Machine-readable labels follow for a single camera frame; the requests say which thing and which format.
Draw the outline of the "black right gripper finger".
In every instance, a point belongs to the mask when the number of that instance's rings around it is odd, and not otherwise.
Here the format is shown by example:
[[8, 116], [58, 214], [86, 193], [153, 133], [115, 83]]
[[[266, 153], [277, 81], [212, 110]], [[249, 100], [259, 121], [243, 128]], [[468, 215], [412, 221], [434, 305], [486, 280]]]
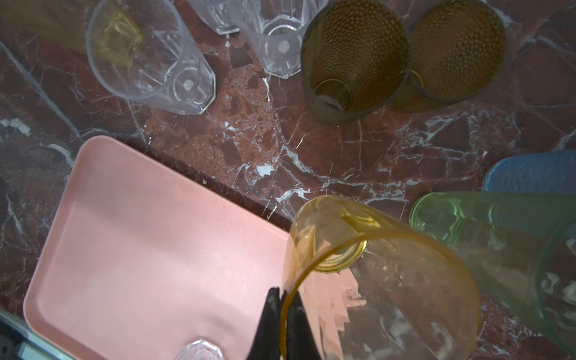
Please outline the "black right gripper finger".
[[[279, 287], [268, 291], [247, 359], [281, 358], [281, 306], [285, 297], [280, 297]], [[288, 359], [321, 359], [298, 292], [289, 307], [286, 326]]]

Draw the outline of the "yellow short glass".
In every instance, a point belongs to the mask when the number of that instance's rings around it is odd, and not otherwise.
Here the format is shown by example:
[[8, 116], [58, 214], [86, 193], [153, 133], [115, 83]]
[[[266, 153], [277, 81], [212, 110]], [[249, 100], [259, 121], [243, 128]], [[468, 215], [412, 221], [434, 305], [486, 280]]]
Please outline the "yellow short glass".
[[479, 291], [457, 255], [340, 196], [296, 213], [280, 294], [284, 359], [468, 359], [476, 348]]

